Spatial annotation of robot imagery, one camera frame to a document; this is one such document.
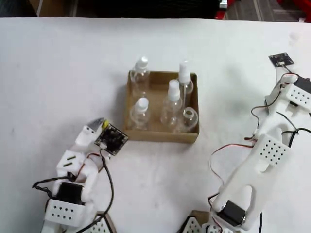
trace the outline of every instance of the table surface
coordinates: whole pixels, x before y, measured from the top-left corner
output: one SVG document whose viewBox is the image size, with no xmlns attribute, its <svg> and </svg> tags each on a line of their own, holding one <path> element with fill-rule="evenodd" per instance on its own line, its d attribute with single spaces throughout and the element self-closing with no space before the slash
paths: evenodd
<svg viewBox="0 0 311 233">
<path fill-rule="evenodd" d="M 104 116 L 122 127 L 127 72 L 139 56 L 149 57 L 150 70 L 177 71 L 190 60 L 201 132 L 193 145 L 129 141 L 111 160 L 110 216 L 119 233 L 173 233 L 191 210 L 209 210 L 207 197 L 221 183 L 208 160 L 253 132 L 250 109 L 276 81 L 268 55 L 287 52 L 295 70 L 310 75 L 311 24 L 305 23 L 1 18 L 0 32 L 1 232 L 39 232 L 47 196 L 31 186 L 56 175 L 84 124 Z M 311 228 L 308 141 L 302 132 L 293 144 L 295 159 L 263 210 L 265 233 Z M 224 149 L 213 166 L 226 179 L 248 153 Z M 100 209 L 108 205 L 104 172 L 94 198 Z"/>
</svg>

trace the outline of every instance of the plastic bottle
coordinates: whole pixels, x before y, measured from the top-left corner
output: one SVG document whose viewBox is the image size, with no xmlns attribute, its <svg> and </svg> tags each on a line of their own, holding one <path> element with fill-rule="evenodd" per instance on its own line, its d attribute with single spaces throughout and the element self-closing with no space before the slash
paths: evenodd
<svg viewBox="0 0 311 233">
<path fill-rule="evenodd" d="M 130 111 L 130 128 L 132 130 L 148 130 L 150 111 L 147 98 L 140 98 Z"/>
<path fill-rule="evenodd" d="M 142 56 L 131 70 L 132 94 L 135 100 L 146 97 L 149 89 L 148 58 Z"/>
<path fill-rule="evenodd" d="M 193 92 L 193 82 L 188 70 L 188 61 L 183 61 L 179 64 L 178 81 L 180 85 L 180 97 L 183 100 L 183 109 L 189 107 L 191 94 Z"/>
<path fill-rule="evenodd" d="M 194 127 L 198 124 L 198 113 L 191 107 L 187 107 L 183 111 L 183 115 L 178 120 L 178 124 L 174 133 L 191 133 Z"/>
<path fill-rule="evenodd" d="M 168 95 L 163 102 L 160 117 L 162 124 L 168 126 L 170 130 L 174 130 L 177 125 L 178 117 L 183 105 L 182 103 L 178 81 L 170 80 Z"/>
</svg>

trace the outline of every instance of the white spray cap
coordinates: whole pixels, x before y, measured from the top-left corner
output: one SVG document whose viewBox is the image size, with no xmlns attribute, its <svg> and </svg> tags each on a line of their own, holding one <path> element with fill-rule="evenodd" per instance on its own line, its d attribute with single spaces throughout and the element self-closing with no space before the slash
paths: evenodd
<svg viewBox="0 0 311 233">
<path fill-rule="evenodd" d="M 148 110 L 149 101 L 147 98 L 140 98 L 135 104 L 137 113 L 145 113 Z"/>
<path fill-rule="evenodd" d="M 144 72 L 147 69 L 148 58 L 145 56 L 140 57 L 135 64 L 135 71 Z"/>
<path fill-rule="evenodd" d="M 190 71 L 188 70 L 188 61 L 179 63 L 178 80 L 181 84 L 187 84 L 190 82 Z"/>
<path fill-rule="evenodd" d="M 168 96 L 170 101 L 178 101 L 180 98 L 179 82 L 176 79 L 169 82 Z"/>
</svg>

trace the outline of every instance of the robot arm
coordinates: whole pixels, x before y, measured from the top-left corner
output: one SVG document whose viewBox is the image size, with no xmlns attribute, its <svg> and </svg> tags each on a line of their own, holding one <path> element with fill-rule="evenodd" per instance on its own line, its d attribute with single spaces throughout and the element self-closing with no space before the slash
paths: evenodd
<svg viewBox="0 0 311 233">
<path fill-rule="evenodd" d="M 56 171 L 58 177 L 72 179 L 56 180 L 49 199 L 42 233 L 75 233 L 94 221 L 99 210 L 95 208 L 91 192 L 97 181 L 99 171 L 108 162 L 111 155 L 116 155 L 128 137 L 109 124 L 104 118 L 85 125 L 59 161 Z M 96 224 L 101 232 L 112 232 L 106 218 Z"/>
<path fill-rule="evenodd" d="M 269 115 L 255 131 L 257 139 L 250 155 L 233 172 L 212 204 L 212 214 L 215 220 L 233 231 L 249 230 L 259 217 L 269 199 L 277 177 L 284 165 L 292 157 L 288 147 L 289 138 L 282 135 L 284 131 L 295 131 L 295 124 L 301 124 L 309 118 L 311 111 L 311 94 L 309 80 L 285 75 L 275 86 L 266 105 Z M 252 189 L 248 209 L 244 210 L 230 199 L 245 186 Z"/>
</svg>

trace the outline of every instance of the brown cardboard tray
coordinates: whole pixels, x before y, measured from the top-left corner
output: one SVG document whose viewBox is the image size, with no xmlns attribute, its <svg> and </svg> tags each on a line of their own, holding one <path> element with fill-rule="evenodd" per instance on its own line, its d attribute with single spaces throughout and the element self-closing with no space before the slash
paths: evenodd
<svg viewBox="0 0 311 233">
<path fill-rule="evenodd" d="M 181 142 L 194 143 L 199 135 L 199 122 L 192 133 L 172 133 L 160 122 L 160 114 L 163 106 L 164 98 L 167 96 L 169 88 L 169 81 L 177 79 L 178 72 L 150 72 L 150 89 L 147 94 L 149 100 L 149 109 L 151 111 L 151 118 L 148 131 L 131 130 L 128 128 L 129 113 L 136 100 L 132 95 L 130 72 L 127 80 L 127 95 L 125 103 L 125 118 L 123 132 L 129 136 L 130 140 L 139 141 L 154 141 L 154 142 Z M 197 76 L 191 73 L 191 80 L 193 81 L 194 89 L 191 95 L 190 106 L 197 111 L 199 115 L 198 106 L 198 86 Z"/>
</svg>

